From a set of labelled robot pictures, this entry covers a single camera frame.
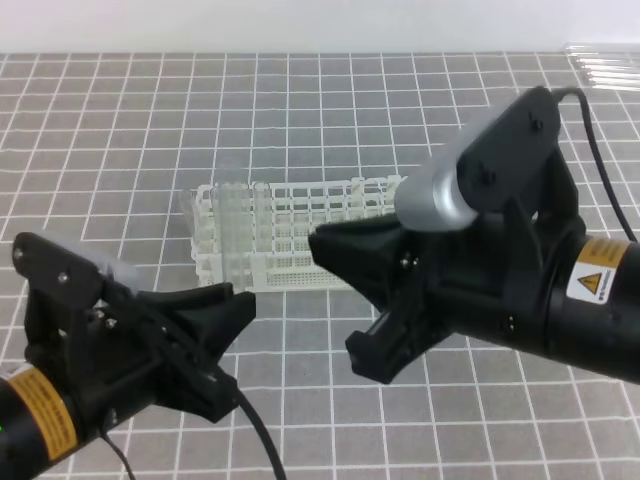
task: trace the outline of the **warning triangle symbol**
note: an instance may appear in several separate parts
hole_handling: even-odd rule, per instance
[[[579,278],[578,281],[589,290],[594,295],[598,291],[598,285],[600,285],[600,279],[602,278],[602,273],[594,273],[592,275],[587,275],[586,277]]]

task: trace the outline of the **white wall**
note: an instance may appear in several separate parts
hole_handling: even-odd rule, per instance
[[[483,51],[640,41],[638,0],[0,0],[0,51]]]

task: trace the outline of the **yellow warning sticker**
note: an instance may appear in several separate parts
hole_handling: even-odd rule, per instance
[[[73,450],[78,444],[73,421],[47,377],[27,364],[4,378],[31,412],[44,438],[49,460],[57,460]]]
[[[629,242],[625,240],[591,238],[582,247],[578,261],[601,267],[618,268],[628,247]]]
[[[629,242],[591,238],[585,243],[569,278],[567,297],[603,305]]]

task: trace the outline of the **gray grid surface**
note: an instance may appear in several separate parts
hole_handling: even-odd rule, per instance
[[[0,55],[0,364],[20,362],[25,344],[25,283],[8,255],[19,231],[44,226],[119,255],[145,288],[189,288],[176,192],[408,174],[488,104],[579,81],[560,54]],[[640,95],[589,96],[640,229]],[[622,236],[577,104],[562,114],[581,214],[591,232]],[[260,295],[258,311],[223,365],[291,479],[640,478],[635,386],[458,336],[379,387],[344,351],[374,318],[356,294]],[[272,478],[240,412],[209,425],[150,408],[112,437],[143,480]],[[100,441],[46,477],[126,478]]]

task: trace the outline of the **orange warning label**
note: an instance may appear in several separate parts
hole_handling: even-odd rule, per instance
[[[21,368],[6,378],[27,406],[42,433],[49,460],[72,450],[78,439],[66,405],[51,382],[35,367]]]
[[[593,275],[587,275],[586,277],[581,277],[578,281],[589,290],[594,295],[598,291],[598,285],[600,285],[600,280],[602,279],[602,273],[594,273]]]
[[[627,251],[629,242],[610,238],[591,238],[578,256],[578,262],[590,263],[600,267],[618,268]]]

